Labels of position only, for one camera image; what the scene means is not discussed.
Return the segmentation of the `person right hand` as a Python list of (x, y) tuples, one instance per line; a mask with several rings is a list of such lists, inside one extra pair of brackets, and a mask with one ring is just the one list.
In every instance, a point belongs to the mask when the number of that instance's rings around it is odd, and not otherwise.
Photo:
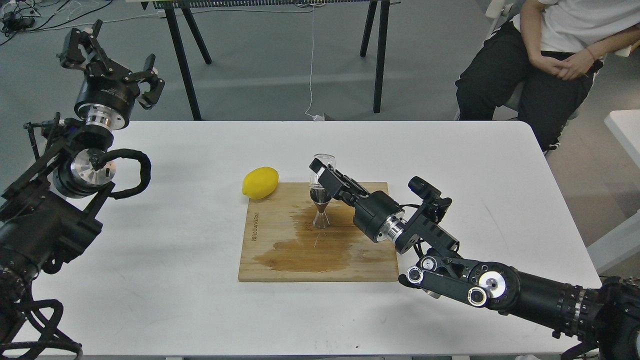
[(553, 76), (560, 75), (560, 73), (569, 66), (569, 64), (562, 60), (544, 56), (542, 54), (529, 55), (529, 62), (536, 69)]

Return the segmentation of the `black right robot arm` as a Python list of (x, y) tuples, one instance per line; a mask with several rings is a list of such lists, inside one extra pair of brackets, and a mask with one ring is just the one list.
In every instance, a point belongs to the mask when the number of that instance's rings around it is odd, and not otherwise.
[(592, 289), (500, 262), (464, 259), (457, 239), (439, 225), (451, 199), (422, 178), (408, 183), (422, 203), (404, 219), (402, 205), (383, 191), (370, 193), (319, 159), (310, 170), (330, 198), (354, 208), (354, 225), (366, 237), (375, 243), (390, 240), (400, 255), (416, 250), (416, 264), (398, 276), (405, 287), (534, 322), (550, 328), (554, 338), (576, 337), (579, 344), (566, 350), (563, 360), (595, 349), (601, 360), (639, 358), (639, 287), (633, 281), (611, 276)]

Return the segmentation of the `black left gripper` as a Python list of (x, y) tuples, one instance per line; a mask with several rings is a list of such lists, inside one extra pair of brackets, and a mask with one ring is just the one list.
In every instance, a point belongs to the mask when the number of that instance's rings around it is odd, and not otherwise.
[[(84, 81), (74, 105), (75, 114), (86, 119), (93, 106), (109, 108), (118, 114), (110, 127), (119, 130), (130, 124), (136, 99), (145, 110), (157, 105), (165, 82), (154, 68), (155, 54), (146, 58), (141, 71), (132, 73), (125, 66), (115, 63), (108, 66), (108, 56), (98, 43), (102, 25), (103, 21), (98, 19), (90, 32), (72, 28), (57, 58), (62, 68), (78, 69), (84, 73)], [(138, 84), (147, 84), (149, 89), (140, 94)]]

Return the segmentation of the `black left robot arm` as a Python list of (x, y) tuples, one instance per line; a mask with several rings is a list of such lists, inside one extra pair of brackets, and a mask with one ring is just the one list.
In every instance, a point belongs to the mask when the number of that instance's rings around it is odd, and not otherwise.
[(84, 81), (76, 117), (26, 123), (35, 162), (5, 189), (1, 207), (1, 351), (23, 349), (34, 360), (46, 349), (83, 356), (82, 345), (59, 330), (64, 307), (35, 300), (32, 283), (55, 274), (82, 255), (101, 233), (96, 218), (107, 199), (142, 193), (152, 164), (139, 150), (112, 149), (114, 131), (130, 123), (135, 102), (151, 109), (165, 86), (147, 57), (133, 72), (110, 59), (98, 43), (102, 21), (90, 30), (71, 29), (58, 59), (78, 69)]

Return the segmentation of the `person left hand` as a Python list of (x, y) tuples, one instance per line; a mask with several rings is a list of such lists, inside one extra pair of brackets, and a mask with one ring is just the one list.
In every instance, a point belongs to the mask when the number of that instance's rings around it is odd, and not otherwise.
[(598, 60), (595, 53), (589, 48), (583, 49), (580, 52), (570, 55), (565, 60), (562, 60), (558, 64), (560, 70), (555, 75), (556, 78), (563, 81), (571, 81), (581, 76), (584, 76), (593, 64)]

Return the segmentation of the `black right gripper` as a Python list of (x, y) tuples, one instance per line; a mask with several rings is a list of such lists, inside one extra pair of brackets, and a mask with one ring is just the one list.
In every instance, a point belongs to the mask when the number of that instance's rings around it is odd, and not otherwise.
[(354, 225), (374, 243), (390, 240), (395, 243), (404, 231), (404, 210), (381, 190), (368, 192), (333, 166), (325, 166), (318, 159), (311, 162), (311, 170), (319, 175), (319, 182), (332, 199), (354, 207)]

